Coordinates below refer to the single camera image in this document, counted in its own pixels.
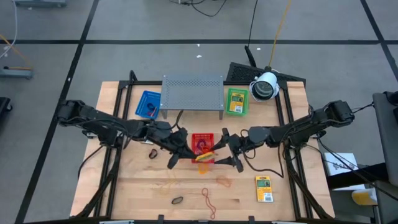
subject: blue plastic basket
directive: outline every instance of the blue plastic basket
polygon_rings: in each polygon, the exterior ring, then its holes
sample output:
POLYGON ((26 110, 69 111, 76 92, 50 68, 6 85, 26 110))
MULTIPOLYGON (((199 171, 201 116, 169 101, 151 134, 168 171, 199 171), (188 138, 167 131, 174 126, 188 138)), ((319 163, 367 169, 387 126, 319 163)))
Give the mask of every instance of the blue plastic basket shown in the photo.
POLYGON ((145 90, 139 100, 136 115, 156 119, 160 108, 160 93, 145 90))

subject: red basket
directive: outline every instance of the red basket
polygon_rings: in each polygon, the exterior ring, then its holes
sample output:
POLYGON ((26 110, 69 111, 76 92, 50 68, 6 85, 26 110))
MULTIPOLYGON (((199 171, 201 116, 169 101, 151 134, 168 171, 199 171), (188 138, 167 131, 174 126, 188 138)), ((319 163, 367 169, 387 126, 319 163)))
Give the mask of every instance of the red basket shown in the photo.
MULTIPOLYGON (((191 148, 195 155, 202 155, 204 153, 210 152, 211 148, 214 146, 214 134, 213 133, 203 133, 203 134, 192 134, 192 145, 191 148)), ((214 159, 205 161, 202 163, 214 163, 214 159)))

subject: wooden table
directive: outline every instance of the wooden table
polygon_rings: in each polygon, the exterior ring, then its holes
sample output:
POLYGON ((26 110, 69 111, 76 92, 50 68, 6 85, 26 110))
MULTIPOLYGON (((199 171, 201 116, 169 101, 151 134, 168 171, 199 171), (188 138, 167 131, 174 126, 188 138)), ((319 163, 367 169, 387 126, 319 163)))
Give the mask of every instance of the wooden table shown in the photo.
MULTIPOLYGON (((308 102, 303 83, 290 82, 289 95, 294 118, 298 119, 308 114, 308 102)), ((96 108, 112 114, 116 100, 118 82, 103 82, 96 108)), ((129 108, 129 119, 142 119, 135 115, 135 110, 144 90, 160 92, 160 85, 134 85, 129 108)), ((228 88, 245 88, 247 86, 225 86, 224 97, 228 88)), ((119 117, 123 111, 121 102, 119 117)), ((170 111, 167 121, 174 124, 178 111, 170 111)), ((230 116, 225 114, 223 120, 218 119, 218 113, 212 111, 184 111, 179 122, 188 133, 214 133, 215 142, 220 140, 221 129, 228 128, 229 133, 240 133, 240 130, 250 126, 278 126, 278 116, 275 100, 258 103, 249 97, 249 112, 246 116, 230 116)), ((309 145, 318 147, 315 140, 309 145)), ((98 140, 88 140, 85 157, 98 148, 98 140)), ((190 159, 179 160, 177 165, 168 170, 167 162, 170 154, 158 150, 155 159, 149 159, 152 148, 157 146, 131 142, 123 150, 120 170, 115 193, 112 219, 156 220, 159 214, 166 220, 209 220, 211 211, 206 206, 201 194, 202 188, 209 189, 209 198, 216 207, 215 220, 248 220, 253 215, 256 221, 262 220, 295 220, 292 199, 289 188, 289 178, 285 161, 282 160, 285 178, 271 172, 255 172, 248 167, 241 156, 244 172, 238 173, 235 167, 212 165, 206 174, 199 174, 196 164, 190 159), (271 177, 274 202, 257 202, 254 178, 256 175, 271 177), (225 176, 232 181, 230 187, 217 183, 218 177, 225 176), (172 205, 175 197, 183 196, 183 202, 172 205)), ((105 150, 91 158, 81 171, 71 215, 76 215, 91 199, 98 188, 105 150)), ((307 177, 308 189, 318 203, 334 216, 326 177, 322 166, 320 153, 311 148, 302 149, 303 166, 307 177)), ((217 151, 217 159, 230 156, 228 147, 217 151)), ((277 149, 262 146, 257 149, 256 158, 252 160, 258 169, 270 168, 280 172, 277 149)), ((302 193, 297 188, 301 216, 305 217, 302 193)), ((104 194, 101 214, 105 214, 108 192, 104 194)))

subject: concrete floor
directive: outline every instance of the concrete floor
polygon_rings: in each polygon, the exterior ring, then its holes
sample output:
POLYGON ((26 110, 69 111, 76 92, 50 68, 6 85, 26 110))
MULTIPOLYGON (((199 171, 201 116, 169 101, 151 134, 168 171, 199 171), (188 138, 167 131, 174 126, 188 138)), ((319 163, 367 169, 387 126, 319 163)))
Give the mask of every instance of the concrete floor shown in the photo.
MULTIPOLYGON (((246 39, 255 0, 228 0, 212 18, 167 0, 100 0, 88 40, 246 39)), ((367 0, 386 40, 398 39, 398 2, 367 0)), ((18 8, 22 40, 79 40, 93 0, 70 0, 66 8, 18 8)), ((215 12, 222 1, 198 6, 215 12)), ((273 39, 287 1, 259 1, 253 39, 273 39)), ((12 3, 0 2, 0 34, 14 36, 12 3)), ((377 40, 359 0, 293 1, 280 39, 377 40)), ((14 110, 0 132, 0 222, 13 223, 33 172, 44 137, 74 57, 76 44, 18 44, 34 64, 31 80, 0 79, 0 96, 10 97, 14 110)), ((133 69, 139 80, 160 80, 168 73, 226 75, 230 62, 248 64, 243 44, 86 44, 68 99, 95 105, 101 82, 125 80, 133 69)), ((252 44, 258 67, 264 67, 272 45, 252 44)), ((389 45, 393 57, 398 46, 389 45)), ((0 66, 21 65, 12 52, 0 66)), ((272 66, 307 79, 309 102, 321 107, 346 100, 352 108, 372 101, 374 92, 396 91, 398 84, 377 45, 277 45, 272 66)), ((372 109, 356 114, 348 127, 328 129, 325 144, 353 152, 360 164, 384 158, 372 109)), ((86 139, 75 128, 57 127, 26 222, 68 218, 86 139)))

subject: green box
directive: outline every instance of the green box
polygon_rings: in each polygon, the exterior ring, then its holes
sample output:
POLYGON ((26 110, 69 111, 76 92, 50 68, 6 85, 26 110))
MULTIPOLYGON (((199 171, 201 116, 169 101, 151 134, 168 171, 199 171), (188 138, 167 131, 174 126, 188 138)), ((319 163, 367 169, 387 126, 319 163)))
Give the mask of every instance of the green box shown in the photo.
POLYGON ((235 88, 228 89, 228 97, 226 99, 226 114, 244 116, 248 113, 248 105, 249 105, 249 94, 247 90, 235 89, 235 88), (244 95, 242 113, 237 113, 235 111, 229 110, 229 107, 231 106, 232 93, 239 93, 244 95))

